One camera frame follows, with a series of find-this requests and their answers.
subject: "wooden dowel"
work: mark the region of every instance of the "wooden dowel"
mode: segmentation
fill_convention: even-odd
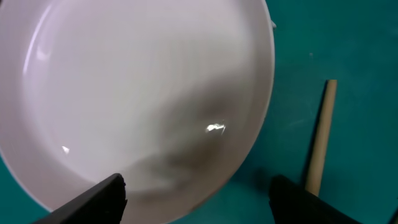
[[[329,140],[331,116],[335,104],[337,80],[329,80],[323,97],[322,110],[319,117],[315,142],[308,168],[305,190],[318,196],[322,181],[323,165],[325,164],[326,148]]]

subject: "green tabletop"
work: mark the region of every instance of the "green tabletop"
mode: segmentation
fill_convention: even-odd
[[[261,133],[231,181],[175,223],[273,223],[269,180],[300,182],[327,79],[338,89],[320,198],[359,222],[387,223],[398,208],[398,1],[267,3],[276,63]],[[46,214],[4,164],[0,178],[0,223]]]

